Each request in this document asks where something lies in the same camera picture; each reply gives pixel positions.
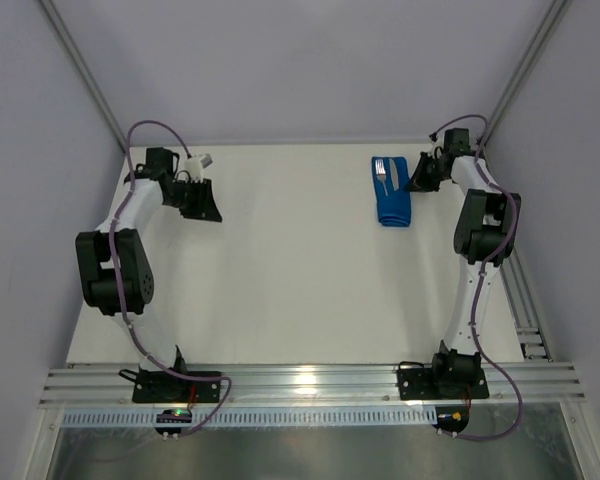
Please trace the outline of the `silver table knife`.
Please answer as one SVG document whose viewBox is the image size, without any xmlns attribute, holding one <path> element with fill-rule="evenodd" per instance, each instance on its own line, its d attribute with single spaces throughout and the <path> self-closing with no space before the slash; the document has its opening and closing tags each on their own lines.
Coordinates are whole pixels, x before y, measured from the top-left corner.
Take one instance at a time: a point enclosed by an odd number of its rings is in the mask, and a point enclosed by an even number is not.
<svg viewBox="0 0 600 480">
<path fill-rule="evenodd" d="M 391 183 L 392 183 L 392 187 L 394 189 L 394 191 L 399 191 L 400 190 L 400 183 L 399 183 L 399 174 L 398 174 L 398 170 L 396 168 L 396 163 L 394 158 L 389 158 L 389 168 L 390 168 L 390 174 L 391 174 Z"/>
</svg>

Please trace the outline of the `silver fork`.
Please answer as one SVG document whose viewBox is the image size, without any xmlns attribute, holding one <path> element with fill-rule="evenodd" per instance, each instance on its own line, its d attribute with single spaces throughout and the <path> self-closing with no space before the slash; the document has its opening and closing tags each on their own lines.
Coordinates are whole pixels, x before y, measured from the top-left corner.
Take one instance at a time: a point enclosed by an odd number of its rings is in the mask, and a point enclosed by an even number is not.
<svg viewBox="0 0 600 480">
<path fill-rule="evenodd" d="M 389 195 L 389 190 L 388 190 L 388 187 L 387 187 L 386 167 L 385 167 L 385 163 L 384 163 L 384 159 L 383 158 L 376 158 L 375 159 L 375 174 L 376 174 L 377 180 L 382 185 L 382 188 L 383 188 L 383 191 L 384 191 L 384 195 L 388 196 Z"/>
</svg>

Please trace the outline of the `blue cloth napkin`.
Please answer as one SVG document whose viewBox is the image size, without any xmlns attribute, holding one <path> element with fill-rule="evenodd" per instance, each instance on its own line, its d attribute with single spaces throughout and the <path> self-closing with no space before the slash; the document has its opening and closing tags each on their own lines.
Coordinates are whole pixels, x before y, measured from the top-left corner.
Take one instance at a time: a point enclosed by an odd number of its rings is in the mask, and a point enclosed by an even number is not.
<svg viewBox="0 0 600 480">
<path fill-rule="evenodd" d="M 382 185 L 376 178 L 376 158 L 384 159 L 387 175 L 387 187 L 389 190 L 388 196 L 384 195 Z M 399 174 L 400 190 L 397 192 L 394 191 L 391 183 L 389 158 L 394 158 L 396 168 Z M 405 192 L 403 190 L 403 187 L 407 184 L 408 180 L 410 179 L 408 163 L 406 158 L 373 156 L 370 161 L 370 166 L 372 183 L 376 199 L 376 213 L 378 222 L 384 227 L 409 227 L 412 219 L 411 195 L 409 192 Z"/>
</svg>

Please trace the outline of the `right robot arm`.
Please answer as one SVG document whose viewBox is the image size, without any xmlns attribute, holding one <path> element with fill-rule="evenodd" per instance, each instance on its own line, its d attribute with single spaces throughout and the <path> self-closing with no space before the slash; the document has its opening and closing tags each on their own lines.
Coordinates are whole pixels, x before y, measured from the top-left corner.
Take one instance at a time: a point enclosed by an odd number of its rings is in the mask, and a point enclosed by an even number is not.
<svg viewBox="0 0 600 480">
<path fill-rule="evenodd" d="M 423 152 L 404 190 L 436 192 L 447 180 L 464 194 L 453 236 L 459 282 L 452 317 L 426 369 L 423 391 L 435 399 L 486 398 L 481 333 L 494 278 L 513 250 L 521 198 L 497 184 L 480 149 L 471 146 L 467 129 L 446 130 L 440 146 Z"/>
</svg>

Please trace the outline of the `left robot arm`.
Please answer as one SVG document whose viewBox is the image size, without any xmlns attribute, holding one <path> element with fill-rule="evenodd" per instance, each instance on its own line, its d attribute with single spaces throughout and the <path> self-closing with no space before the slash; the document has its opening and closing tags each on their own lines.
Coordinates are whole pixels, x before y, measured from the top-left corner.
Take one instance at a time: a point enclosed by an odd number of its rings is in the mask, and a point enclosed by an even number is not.
<svg viewBox="0 0 600 480">
<path fill-rule="evenodd" d="M 180 381 L 197 378 L 187 372 L 166 321 L 150 309 L 155 278 L 142 234 L 163 207 L 177 210 L 186 220 L 223 221 L 212 180 L 205 176 L 212 163 L 208 153 L 187 152 L 181 159 L 173 150 L 148 148 L 145 160 L 132 164 L 124 177 L 124 194 L 114 212 L 75 239 L 85 303 L 121 327 L 146 374 L 161 371 Z"/>
</svg>

